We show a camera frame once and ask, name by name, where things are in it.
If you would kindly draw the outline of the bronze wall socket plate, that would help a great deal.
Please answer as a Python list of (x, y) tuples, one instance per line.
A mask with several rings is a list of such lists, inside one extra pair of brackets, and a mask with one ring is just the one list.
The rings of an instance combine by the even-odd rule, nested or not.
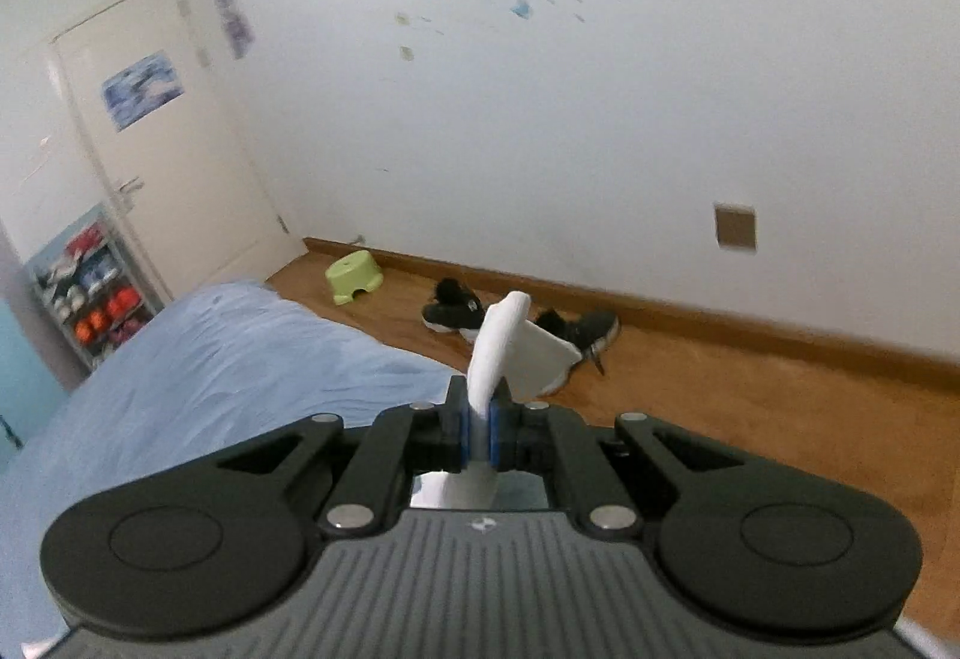
[(716, 242), (724, 249), (757, 249), (757, 213), (740, 204), (715, 204)]

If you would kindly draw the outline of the white door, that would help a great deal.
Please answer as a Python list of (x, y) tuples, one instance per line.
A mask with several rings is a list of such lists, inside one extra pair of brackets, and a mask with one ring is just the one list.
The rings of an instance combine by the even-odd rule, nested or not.
[[(119, 1), (53, 48), (110, 202), (168, 297), (210, 282), (265, 281), (304, 255), (260, 183), (178, 0)], [(103, 83), (156, 52), (169, 56), (184, 93), (117, 131)]]

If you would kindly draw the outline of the black sneaker right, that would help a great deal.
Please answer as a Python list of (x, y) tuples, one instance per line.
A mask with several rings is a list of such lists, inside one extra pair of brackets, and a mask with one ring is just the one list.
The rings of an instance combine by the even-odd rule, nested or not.
[(615, 311), (590, 310), (574, 320), (567, 320), (556, 310), (545, 310), (534, 323), (555, 338), (569, 342), (579, 350), (581, 359), (594, 363), (601, 375), (605, 373), (601, 355), (620, 333), (620, 318)]

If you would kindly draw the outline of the green plastic stool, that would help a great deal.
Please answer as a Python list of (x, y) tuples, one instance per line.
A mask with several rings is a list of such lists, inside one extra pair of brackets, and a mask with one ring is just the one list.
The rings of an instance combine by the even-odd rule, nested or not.
[(335, 305), (352, 302), (358, 294), (372, 294), (384, 282), (384, 274), (369, 249), (357, 249), (338, 258), (325, 269)]

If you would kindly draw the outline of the black sneaker left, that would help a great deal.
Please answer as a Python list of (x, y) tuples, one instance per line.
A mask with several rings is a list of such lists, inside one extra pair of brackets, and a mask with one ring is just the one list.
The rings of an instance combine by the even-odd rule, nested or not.
[(444, 278), (436, 284), (433, 298), (421, 308), (421, 321), (441, 334), (459, 334), (467, 342), (477, 339), (485, 319), (485, 307), (466, 284)]

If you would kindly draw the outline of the black sneaker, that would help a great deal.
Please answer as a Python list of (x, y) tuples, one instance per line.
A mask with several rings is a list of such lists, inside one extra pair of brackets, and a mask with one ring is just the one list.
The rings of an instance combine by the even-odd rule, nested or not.
[(421, 321), (441, 334), (459, 334), (467, 342), (477, 339), (485, 319), (485, 307), (466, 284), (444, 278), (436, 284), (433, 298), (421, 308)]
[(569, 342), (579, 350), (581, 359), (594, 363), (601, 375), (605, 373), (601, 355), (620, 333), (620, 318), (615, 311), (590, 310), (574, 320), (567, 320), (556, 310), (545, 310), (534, 323), (555, 338)]

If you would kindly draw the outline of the blue bedspread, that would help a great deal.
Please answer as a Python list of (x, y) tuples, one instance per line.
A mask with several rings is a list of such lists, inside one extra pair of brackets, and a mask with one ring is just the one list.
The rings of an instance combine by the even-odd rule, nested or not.
[(442, 401), (452, 373), (255, 282), (169, 305), (3, 469), (3, 656), (64, 633), (39, 549), (71, 505), (304, 417), (364, 427), (387, 407)]

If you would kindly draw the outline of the blue door poster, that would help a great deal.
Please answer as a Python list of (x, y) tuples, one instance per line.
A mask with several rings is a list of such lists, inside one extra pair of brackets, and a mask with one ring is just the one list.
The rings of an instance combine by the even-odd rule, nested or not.
[(124, 131), (184, 93), (179, 74), (164, 52), (151, 53), (106, 79), (101, 88), (112, 125)]

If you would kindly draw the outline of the purple wall poster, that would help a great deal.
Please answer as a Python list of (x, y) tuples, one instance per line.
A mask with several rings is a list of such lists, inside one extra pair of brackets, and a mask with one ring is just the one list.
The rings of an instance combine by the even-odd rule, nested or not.
[(235, 60), (242, 60), (254, 44), (254, 34), (247, 17), (241, 11), (238, 0), (213, 0), (213, 3), (217, 8), (220, 26), (228, 40), (231, 55)]

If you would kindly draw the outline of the white Nevada sweatshirt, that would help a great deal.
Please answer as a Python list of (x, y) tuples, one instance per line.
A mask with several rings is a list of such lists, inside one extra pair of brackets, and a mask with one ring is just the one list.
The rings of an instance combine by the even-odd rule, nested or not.
[(509, 389), (509, 407), (562, 388), (581, 350), (527, 317), (530, 297), (513, 290), (490, 306), (473, 343), (466, 373), (466, 469), (459, 474), (426, 473), (415, 480), (410, 505), (420, 510), (527, 511), (548, 506), (542, 479), (493, 469), (494, 389)]

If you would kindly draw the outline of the grey shoe rack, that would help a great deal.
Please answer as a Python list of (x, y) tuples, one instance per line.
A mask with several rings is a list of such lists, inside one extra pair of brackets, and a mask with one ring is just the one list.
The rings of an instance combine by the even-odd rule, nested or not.
[(39, 305), (94, 372), (163, 310), (103, 206), (92, 207), (26, 263)]

